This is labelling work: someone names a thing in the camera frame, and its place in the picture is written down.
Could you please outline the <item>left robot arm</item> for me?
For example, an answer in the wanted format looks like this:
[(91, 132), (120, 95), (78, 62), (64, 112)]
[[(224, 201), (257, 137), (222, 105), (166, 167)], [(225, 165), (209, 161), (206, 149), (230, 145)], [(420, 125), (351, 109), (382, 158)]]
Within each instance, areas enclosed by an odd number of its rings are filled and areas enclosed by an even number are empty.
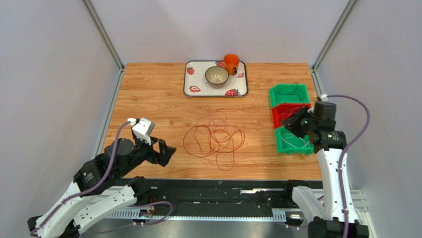
[(135, 177), (109, 197), (91, 206), (102, 195), (143, 162), (165, 167), (175, 147), (162, 139), (151, 143), (136, 138), (118, 138), (102, 154), (87, 161), (74, 175), (65, 194), (44, 215), (31, 217), (30, 236), (37, 238), (77, 238), (95, 223), (126, 206), (155, 206), (152, 189), (144, 177)]

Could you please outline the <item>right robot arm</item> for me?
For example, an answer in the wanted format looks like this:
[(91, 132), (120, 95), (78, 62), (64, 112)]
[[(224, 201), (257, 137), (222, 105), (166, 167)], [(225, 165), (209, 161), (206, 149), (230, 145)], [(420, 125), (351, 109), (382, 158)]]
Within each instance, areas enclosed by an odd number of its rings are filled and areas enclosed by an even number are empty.
[(301, 209), (310, 238), (368, 238), (369, 228), (360, 222), (353, 205), (347, 174), (347, 139), (335, 129), (336, 105), (317, 101), (312, 109), (301, 107), (282, 124), (294, 136), (309, 137), (314, 146), (323, 184), (324, 201), (311, 188), (295, 186), (291, 198)]

